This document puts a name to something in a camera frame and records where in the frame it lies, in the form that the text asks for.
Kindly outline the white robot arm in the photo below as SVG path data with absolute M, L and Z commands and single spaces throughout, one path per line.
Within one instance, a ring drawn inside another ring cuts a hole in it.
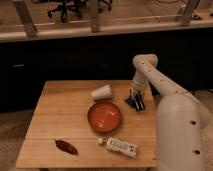
M 188 90 L 156 69 L 154 54 L 136 55 L 133 93 L 151 83 L 162 96 L 156 112 L 157 171 L 206 171 L 202 130 L 210 111 Z

